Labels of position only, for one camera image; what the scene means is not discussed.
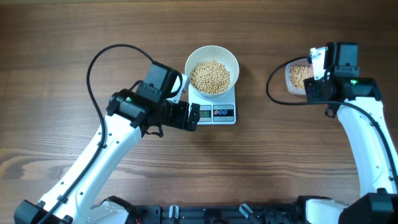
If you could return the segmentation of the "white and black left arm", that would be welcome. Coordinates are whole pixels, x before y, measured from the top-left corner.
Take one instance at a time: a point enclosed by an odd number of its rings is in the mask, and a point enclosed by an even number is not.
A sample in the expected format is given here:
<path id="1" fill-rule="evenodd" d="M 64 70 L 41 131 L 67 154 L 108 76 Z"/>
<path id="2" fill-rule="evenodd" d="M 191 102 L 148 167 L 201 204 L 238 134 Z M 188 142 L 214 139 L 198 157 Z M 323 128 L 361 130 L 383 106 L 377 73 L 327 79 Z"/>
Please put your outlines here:
<path id="1" fill-rule="evenodd" d="M 133 205 L 112 196 L 94 201 L 121 159 L 148 134 L 150 127 L 194 131 L 199 105 L 180 100 L 190 78 L 153 62 L 145 80 L 114 93 L 89 145 L 62 179 L 33 204 L 24 200 L 16 223 L 135 223 Z"/>

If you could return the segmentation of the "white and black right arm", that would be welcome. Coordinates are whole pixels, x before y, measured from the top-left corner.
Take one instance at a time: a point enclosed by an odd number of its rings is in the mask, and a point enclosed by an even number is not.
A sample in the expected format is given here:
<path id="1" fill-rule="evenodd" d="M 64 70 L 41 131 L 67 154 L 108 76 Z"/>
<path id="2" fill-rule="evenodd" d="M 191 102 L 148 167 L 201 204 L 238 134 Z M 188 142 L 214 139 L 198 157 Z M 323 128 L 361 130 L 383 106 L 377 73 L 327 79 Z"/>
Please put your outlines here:
<path id="1" fill-rule="evenodd" d="M 360 198 L 351 205 L 329 198 L 303 203 L 306 223 L 397 223 L 397 152 L 384 119 L 382 95 L 372 78 L 359 75 L 358 45 L 329 42 L 289 67 L 312 70 L 304 80 L 310 104 L 327 105 L 349 139 L 358 170 Z"/>

